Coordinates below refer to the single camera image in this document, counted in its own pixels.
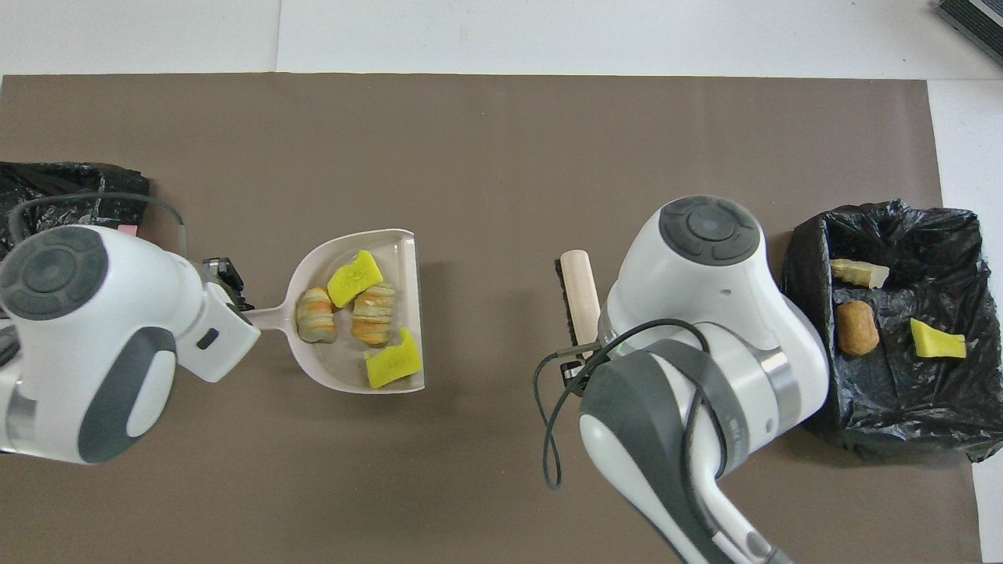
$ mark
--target black trash bag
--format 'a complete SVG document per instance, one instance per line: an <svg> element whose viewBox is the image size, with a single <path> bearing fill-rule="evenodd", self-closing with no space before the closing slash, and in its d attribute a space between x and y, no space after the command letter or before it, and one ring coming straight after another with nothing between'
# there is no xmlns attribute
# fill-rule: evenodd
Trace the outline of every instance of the black trash bag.
<svg viewBox="0 0 1003 564"><path fill-rule="evenodd" d="M45 196L79 192L127 192L149 195L149 181L136 171L114 165L91 163L22 164L0 163L0 259L13 248L7 215L22 202ZM70 224L116 228L139 225L145 202L101 198L38 206L24 214L28 237L40 231Z"/></svg>
<svg viewBox="0 0 1003 564"><path fill-rule="evenodd" d="M831 278L838 258L891 273L881 289L854 286ZM981 462L1003 448L1000 329L974 213L898 200L838 208L794 230L782 272L829 360L828 397L807 430L865 460L961 451ZM881 338L860 357L835 341L835 306L850 300L871 305ZM919 357L911 317L965 335L967 358Z"/></svg>

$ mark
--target brown mat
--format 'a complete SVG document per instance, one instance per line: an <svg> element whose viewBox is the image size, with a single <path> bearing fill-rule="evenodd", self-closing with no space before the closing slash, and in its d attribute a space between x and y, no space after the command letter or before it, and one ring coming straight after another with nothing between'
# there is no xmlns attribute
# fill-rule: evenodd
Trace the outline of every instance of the brown mat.
<svg viewBox="0 0 1003 564"><path fill-rule="evenodd" d="M748 207L774 264L817 212L940 204L918 81L7 76L0 157L141 171L190 255L233 258L259 307L328 239L414 231L428 381L331 391L267 332L218 384L179 371L160 422L108 464L0 459L6 562L671 561L592 468L576 400L566 486L544 485L530 376L568 344L552 261L588 250L605 296L641 224L690 194ZM868 466L796 430L724 488L798 561L980 560L961 458Z"/></svg>

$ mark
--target sponge piece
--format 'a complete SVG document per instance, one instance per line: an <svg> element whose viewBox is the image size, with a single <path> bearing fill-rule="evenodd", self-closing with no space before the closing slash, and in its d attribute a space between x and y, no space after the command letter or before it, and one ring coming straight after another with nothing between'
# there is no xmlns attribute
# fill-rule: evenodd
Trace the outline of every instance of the sponge piece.
<svg viewBox="0 0 1003 564"><path fill-rule="evenodd" d="M345 307L366 288L382 281L383 274L372 254L359 251L354 261L334 271L334 276L327 282L327 293L334 305Z"/></svg>
<svg viewBox="0 0 1003 564"><path fill-rule="evenodd" d="M913 340L916 341L916 354L924 358L951 356L965 358L965 335L952 335L938 331L923 321L910 319L909 326L913 330Z"/></svg>
<svg viewBox="0 0 1003 564"><path fill-rule="evenodd" d="M376 354L365 352L369 387L376 389L421 369L421 353L406 327L400 328L401 343Z"/></svg>

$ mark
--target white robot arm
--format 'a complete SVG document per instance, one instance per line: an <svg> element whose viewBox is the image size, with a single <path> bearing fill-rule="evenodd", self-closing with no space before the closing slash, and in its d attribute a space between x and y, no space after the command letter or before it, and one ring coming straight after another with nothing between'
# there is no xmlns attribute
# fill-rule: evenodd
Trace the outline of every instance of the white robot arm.
<svg viewBox="0 0 1003 564"><path fill-rule="evenodd" d="M579 428L590 458L685 562L787 561L716 485L827 392L821 341L773 283L765 247L730 201L664 206L599 315L603 348L563 396L588 378Z"/></svg>
<svg viewBox="0 0 1003 564"><path fill-rule="evenodd" d="M215 382L260 331L201 266L92 226L44 231L0 265L12 325L0 366L0 450L79 464L156 421L175 364Z"/></svg>

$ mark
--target white tile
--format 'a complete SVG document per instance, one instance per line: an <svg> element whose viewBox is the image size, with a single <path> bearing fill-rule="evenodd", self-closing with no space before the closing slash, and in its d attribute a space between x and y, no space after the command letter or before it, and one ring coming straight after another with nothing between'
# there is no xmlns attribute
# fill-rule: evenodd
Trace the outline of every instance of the white tile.
<svg viewBox="0 0 1003 564"><path fill-rule="evenodd" d="M4 0L0 74L275 69L281 0Z"/></svg>
<svg viewBox="0 0 1003 564"><path fill-rule="evenodd" d="M972 210L982 226L983 254L994 269L990 292L1003 313L1003 80L931 81L944 205ZM983 562L1003 562L1003 455L974 465Z"/></svg>
<svg viewBox="0 0 1003 564"><path fill-rule="evenodd" d="M284 0L277 69L1003 78L928 0Z"/></svg>

